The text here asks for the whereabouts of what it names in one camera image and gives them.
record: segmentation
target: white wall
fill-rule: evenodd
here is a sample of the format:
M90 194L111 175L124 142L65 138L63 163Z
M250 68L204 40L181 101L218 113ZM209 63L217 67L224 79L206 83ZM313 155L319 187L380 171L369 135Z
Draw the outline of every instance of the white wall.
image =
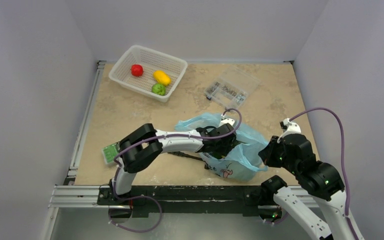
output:
M384 239L384 0L329 0L294 68L305 107L342 119L352 212L365 239ZM338 168L337 123L309 119L321 160Z
M100 60L139 44L188 61L294 60L327 0L66 0Z
M0 0L0 240L38 239L94 61L63 0Z

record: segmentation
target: beige work surface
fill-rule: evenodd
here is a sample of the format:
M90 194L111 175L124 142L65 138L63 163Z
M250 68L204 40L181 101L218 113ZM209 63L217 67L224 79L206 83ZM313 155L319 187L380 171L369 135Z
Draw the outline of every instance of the beige work surface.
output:
M101 152L103 147L120 141L145 123L156 129L173 131L179 120L202 113L222 113L224 108L207 100L204 89L230 64L190 64L168 102L159 102L121 87L110 80L113 64L106 64L89 124L78 168L76 185L106 184L114 176L116 166L108 167ZM282 134L279 121L304 110L303 100L290 64L236 64L261 80L260 86L239 108L243 122L269 140ZM296 122L303 134L314 143L307 116ZM260 185L272 177L281 176L289 185L297 185L294 176L284 169L269 168L249 182L221 178L204 169L199 160L161 154L145 170L139 172L134 185Z

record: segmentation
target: yellow vegetable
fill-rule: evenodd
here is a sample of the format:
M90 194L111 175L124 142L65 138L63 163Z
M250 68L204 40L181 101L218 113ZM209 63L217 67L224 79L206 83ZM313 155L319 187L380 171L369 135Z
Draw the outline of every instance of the yellow vegetable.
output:
M156 80L157 83L164 85L167 87L172 82L170 80L170 77L163 71L157 70L153 73L153 78Z

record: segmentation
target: green vegetable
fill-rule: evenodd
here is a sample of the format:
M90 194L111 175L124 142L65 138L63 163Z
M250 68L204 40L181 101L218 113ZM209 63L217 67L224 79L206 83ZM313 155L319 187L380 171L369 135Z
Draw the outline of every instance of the green vegetable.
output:
M152 92L161 96L166 95L166 87L161 83L156 83L152 86Z

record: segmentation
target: red tomato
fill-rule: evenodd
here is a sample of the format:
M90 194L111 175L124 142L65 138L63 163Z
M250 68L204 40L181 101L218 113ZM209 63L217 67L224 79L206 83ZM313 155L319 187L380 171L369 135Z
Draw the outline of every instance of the red tomato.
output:
M140 77L144 74L144 68L139 64L133 64L130 68L131 74L135 77Z

